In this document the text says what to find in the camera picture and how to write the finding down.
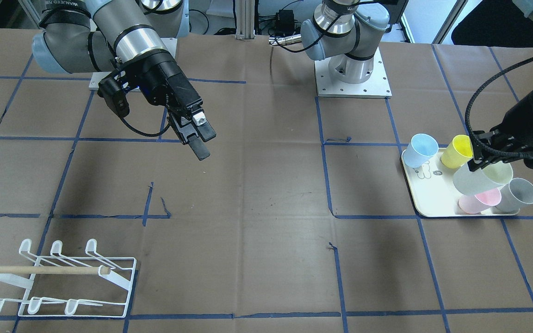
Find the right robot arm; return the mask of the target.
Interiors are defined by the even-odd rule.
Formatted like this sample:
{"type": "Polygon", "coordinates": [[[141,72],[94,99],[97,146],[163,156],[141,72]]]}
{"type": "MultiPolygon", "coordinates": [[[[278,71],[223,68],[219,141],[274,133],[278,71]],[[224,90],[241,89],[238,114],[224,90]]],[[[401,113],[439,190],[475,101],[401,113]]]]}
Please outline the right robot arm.
{"type": "Polygon", "coordinates": [[[216,133],[164,42],[188,34],[188,13],[186,0],[47,0],[32,54],[49,73],[105,72],[97,93],[123,123],[126,95],[139,89],[148,103],[167,109],[167,128],[204,160],[205,142],[216,133]]]}

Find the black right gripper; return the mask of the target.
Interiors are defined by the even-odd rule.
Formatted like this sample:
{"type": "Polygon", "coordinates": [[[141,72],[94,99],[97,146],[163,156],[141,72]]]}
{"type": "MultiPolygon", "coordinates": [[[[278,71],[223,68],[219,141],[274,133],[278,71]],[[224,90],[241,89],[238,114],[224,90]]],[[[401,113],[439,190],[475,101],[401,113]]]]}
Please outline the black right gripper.
{"type": "Polygon", "coordinates": [[[192,122],[194,136],[188,145],[199,161],[210,156],[204,142],[216,137],[202,108],[203,100],[167,50],[150,50],[120,66],[129,84],[136,85],[146,101],[161,105],[192,122]]]}

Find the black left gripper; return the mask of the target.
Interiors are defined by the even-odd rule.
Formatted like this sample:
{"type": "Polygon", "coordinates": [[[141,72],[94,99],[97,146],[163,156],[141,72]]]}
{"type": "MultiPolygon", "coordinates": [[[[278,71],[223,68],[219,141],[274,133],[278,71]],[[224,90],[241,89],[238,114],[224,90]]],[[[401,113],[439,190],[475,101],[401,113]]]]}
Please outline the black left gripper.
{"type": "MultiPolygon", "coordinates": [[[[525,153],[533,153],[533,91],[506,112],[501,124],[491,131],[470,131],[469,138],[473,149],[488,146],[512,153],[512,156],[501,156],[480,150],[478,156],[468,162],[471,172],[499,162],[510,164],[522,160],[525,153]]],[[[524,158],[524,164],[533,169],[533,158],[524,158]]]]}

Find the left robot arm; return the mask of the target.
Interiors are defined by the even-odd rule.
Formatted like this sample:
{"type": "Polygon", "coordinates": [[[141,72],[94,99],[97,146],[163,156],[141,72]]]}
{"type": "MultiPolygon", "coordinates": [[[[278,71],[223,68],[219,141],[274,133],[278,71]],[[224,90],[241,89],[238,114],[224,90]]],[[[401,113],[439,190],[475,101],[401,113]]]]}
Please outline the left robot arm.
{"type": "MultiPolygon", "coordinates": [[[[302,23],[303,51],[310,59],[322,61],[339,56],[342,61],[366,62],[374,57],[388,25],[384,0],[324,0],[312,19],[302,23]]],[[[533,21],[533,0],[514,4],[533,21]]],[[[490,131],[474,131],[470,124],[472,104],[480,93],[504,74],[533,62],[533,57],[511,65],[490,77],[472,95],[465,109],[465,128],[472,145],[470,171],[497,162],[522,160],[533,169],[533,90],[509,111],[490,131]]]]}

